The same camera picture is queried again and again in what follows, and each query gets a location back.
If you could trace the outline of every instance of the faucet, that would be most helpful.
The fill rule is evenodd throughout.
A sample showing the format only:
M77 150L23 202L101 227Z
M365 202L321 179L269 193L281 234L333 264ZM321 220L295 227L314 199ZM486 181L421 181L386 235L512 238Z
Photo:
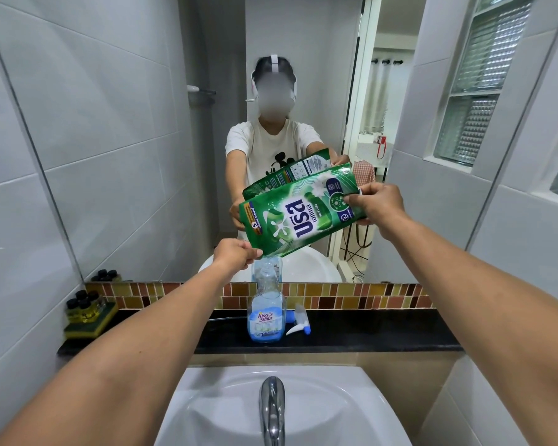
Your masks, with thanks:
M279 377L268 377L260 387L260 420L265 446L285 445L285 387Z

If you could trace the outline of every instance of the refill pouch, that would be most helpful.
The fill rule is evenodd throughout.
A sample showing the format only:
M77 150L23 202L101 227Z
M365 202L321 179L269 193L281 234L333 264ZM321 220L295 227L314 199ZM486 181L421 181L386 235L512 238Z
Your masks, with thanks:
M322 149L304 159L290 163L276 172L269 173L265 178L261 178L244 189L242 195L244 200L250 200L258 194L324 171L329 167L331 167L331 157L328 149Z
M358 192L351 164L342 164L241 203L240 220L263 256L285 256L365 217L343 199Z

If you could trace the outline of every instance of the mosaic tile backsplash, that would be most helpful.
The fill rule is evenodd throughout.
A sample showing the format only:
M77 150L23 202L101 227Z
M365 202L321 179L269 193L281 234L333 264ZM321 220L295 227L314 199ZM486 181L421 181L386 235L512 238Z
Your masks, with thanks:
M86 283L118 307L140 310L178 288L180 283ZM255 283L230 283L219 294L216 310L245 310L256 294ZM407 283L283 283L287 308L302 304L307 310L390 310L434 308L422 285Z

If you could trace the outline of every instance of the black countertop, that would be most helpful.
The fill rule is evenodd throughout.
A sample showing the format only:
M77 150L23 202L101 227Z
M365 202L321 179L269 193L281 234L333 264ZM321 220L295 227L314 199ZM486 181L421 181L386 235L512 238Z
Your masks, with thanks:
M138 310L120 310L106 330ZM244 319L208 322L196 354L260 354L287 352L418 352L462 351L437 310L308 310L310 335L296 332L276 343L255 343L246 330L245 310L216 310L217 317ZM67 339L60 356L73 356L92 339Z

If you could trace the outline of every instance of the white sink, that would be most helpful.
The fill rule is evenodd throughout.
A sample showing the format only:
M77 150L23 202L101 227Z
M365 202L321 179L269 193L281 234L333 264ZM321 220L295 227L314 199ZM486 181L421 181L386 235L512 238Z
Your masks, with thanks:
M188 368L156 446L261 446L258 398L269 376L285 385L286 446L411 446L382 393L352 366Z
M202 264L199 272L210 266L212 262L213 255ZM248 269L235 274L231 281L252 281L250 266L248 266ZM290 283L341 283L343 279L335 265L325 255L312 247L306 246L283 257L283 281Z

